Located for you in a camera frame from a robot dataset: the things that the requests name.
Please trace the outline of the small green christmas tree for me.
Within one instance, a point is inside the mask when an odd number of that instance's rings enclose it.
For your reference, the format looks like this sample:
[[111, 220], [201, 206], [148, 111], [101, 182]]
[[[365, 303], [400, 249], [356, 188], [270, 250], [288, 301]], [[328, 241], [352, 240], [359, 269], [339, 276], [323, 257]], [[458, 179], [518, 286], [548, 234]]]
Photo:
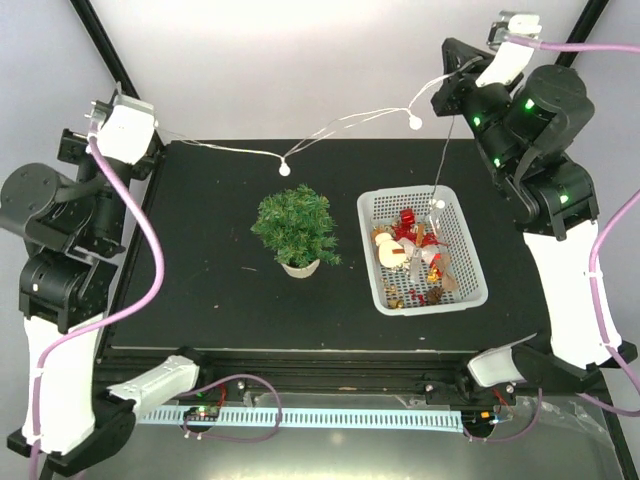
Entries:
[[342, 262], [329, 209], [326, 196], [300, 184], [264, 197], [251, 232], [290, 277], [306, 279], [322, 263]]

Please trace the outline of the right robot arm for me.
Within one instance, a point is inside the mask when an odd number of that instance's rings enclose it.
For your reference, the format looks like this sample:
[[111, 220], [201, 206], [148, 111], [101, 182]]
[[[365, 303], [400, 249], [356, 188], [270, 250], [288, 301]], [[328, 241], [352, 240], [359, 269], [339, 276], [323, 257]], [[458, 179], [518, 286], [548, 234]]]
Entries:
[[444, 80], [432, 97], [438, 116], [468, 124], [493, 184], [535, 261], [550, 320], [547, 347], [524, 338], [472, 358], [454, 379], [457, 396], [476, 403], [491, 387], [527, 382], [588, 389], [601, 368], [636, 359], [618, 333], [600, 266], [594, 181], [568, 146], [595, 108], [578, 73], [562, 65], [530, 68], [529, 47], [503, 43], [490, 54], [454, 38], [441, 47]]

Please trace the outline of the white perforated plastic basket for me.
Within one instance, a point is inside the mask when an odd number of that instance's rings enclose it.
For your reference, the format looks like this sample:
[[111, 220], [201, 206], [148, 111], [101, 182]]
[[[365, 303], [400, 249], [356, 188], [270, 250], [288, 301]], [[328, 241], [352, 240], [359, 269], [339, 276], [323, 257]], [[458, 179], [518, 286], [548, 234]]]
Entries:
[[[399, 213], [411, 208], [415, 224], [425, 224], [447, 246], [415, 247], [405, 251], [399, 267], [383, 267], [374, 242], [377, 234], [402, 226]], [[368, 278], [375, 307], [387, 316], [449, 313], [475, 308], [488, 299], [488, 287], [466, 219], [454, 191], [446, 186], [412, 186], [362, 194], [357, 201]], [[437, 305], [426, 293], [445, 290]], [[390, 299], [402, 298], [403, 309], [390, 309]]]

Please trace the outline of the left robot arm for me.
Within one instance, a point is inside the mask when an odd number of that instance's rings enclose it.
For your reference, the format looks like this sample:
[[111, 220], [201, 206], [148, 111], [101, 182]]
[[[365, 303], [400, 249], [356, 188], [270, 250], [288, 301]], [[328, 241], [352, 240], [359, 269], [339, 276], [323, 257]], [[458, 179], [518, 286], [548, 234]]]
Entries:
[[126, 212], [136, 206], [126, 187], [147, 177], [156, 152], [147, 142], [134, 164], [119, 156], [97, 164], [86, 138], [67, 130], [58, 157], [77, 167], [75, 178], [30, 163], [1, 189], [1, 226], [22, 238], [28, 255], [18, 295], [29, 347], [28, 407], [7, 445], [29, 459], [33, 479], [85, 472], [118, 453], [146, 414], [183, 393], [205, 398], [215, 384], [200, 356], [181, 348], [131, 380], [95, 388], [113, 258], [124, 249]]

